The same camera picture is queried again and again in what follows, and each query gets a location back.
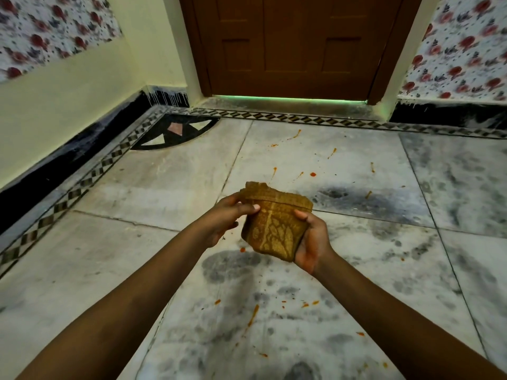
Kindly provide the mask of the person's left hand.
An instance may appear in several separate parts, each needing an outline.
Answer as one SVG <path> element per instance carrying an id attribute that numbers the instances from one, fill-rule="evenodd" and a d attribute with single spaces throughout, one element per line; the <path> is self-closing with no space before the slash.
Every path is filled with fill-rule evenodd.
<path id="1" fill-rule="evenodd" d="M 222 198 L 197 220 L 197 228 L 201 231 L 207 248 L 215 246 L 226 231 L 238 226 L 241 216 L 233 215 L 232 206 L 235 204 L 247 204 L 238 192 Z"/>

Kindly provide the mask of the person's right hand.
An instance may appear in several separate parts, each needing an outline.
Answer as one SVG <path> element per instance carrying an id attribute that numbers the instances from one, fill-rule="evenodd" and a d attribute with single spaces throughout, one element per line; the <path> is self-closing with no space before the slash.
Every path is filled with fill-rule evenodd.
<path id="1" fill-rule="evenodd" d="M 326 223 L 317 217 L 317 229 L 305 230 L 296 249 L 295 264 L 310 275 L 314 275 L 319 263 L 333 252 Z"/>

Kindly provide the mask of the yellow-brown patterned cloth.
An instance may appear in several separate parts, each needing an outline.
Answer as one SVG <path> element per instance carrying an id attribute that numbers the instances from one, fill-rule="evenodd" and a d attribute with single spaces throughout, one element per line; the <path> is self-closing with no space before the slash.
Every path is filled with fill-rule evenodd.
<path id="1" fill-rule="evenodd" d="M 246 217 L 242 239 L 257 253 L 293 262 L 308 228 L 305 221 L 295 216 L 295 210 L 311 212 L 313 202 L 299 194 L 270 188 L 263 182 L 247 182 L 239 193 L 242 202 L 260 207 L 256 214 Z"/>

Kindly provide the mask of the person's left forearm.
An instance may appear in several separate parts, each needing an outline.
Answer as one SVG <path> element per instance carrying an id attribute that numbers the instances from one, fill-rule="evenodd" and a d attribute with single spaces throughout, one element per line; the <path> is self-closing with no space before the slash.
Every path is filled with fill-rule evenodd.
<path id="1" fill-rule="evenodd" d="M 195 221 L 58 334 L 16 380 L 116 379 L 181 287 L 212 234 Z"/>

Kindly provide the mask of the person's right forearm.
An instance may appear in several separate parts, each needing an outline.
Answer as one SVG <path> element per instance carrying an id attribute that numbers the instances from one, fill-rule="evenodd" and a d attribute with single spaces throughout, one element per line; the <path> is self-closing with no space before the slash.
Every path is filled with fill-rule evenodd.
<path id="1" fill-rule="evenodd" d="M 334 250 L 319 258 L 313 275 L 407 380 L 507 380 L 507 374 L 378 287 Z"/>

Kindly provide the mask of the floral patterned wall sheet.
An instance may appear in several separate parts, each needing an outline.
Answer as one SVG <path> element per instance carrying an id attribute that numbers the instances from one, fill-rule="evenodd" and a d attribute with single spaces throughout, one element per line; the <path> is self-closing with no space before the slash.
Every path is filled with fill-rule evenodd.
<path id="1" fill-rule="evenodd" d="M 398 97 L 507 104 L 507 0 L 440 0 Z"/>
<path id="2" fill-rule="evenodd" d="M 108 0 L 0 0 L 0 83 L 121 36 Z"/>

